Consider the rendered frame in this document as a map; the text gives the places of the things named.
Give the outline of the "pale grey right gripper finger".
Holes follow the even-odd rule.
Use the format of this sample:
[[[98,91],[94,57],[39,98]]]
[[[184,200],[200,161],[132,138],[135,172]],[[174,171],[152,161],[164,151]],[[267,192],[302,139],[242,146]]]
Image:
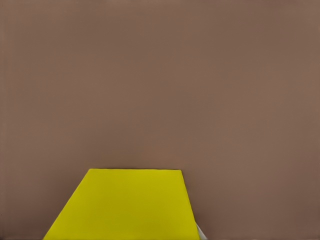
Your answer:
[[[199,239],[200,239],[200,240],[207,240],[206,235],[203,233],[203,231],[201,230],[201,228],[199,227],[198,224],[196,224],[196,227],[197,227]]]

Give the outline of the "yellow rectangular block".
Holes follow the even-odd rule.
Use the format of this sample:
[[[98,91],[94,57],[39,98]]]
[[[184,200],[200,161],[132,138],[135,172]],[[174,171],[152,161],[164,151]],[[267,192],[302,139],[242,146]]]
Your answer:
[[[181,170],[92,168],[43,240],[200,240],[200,235]]]

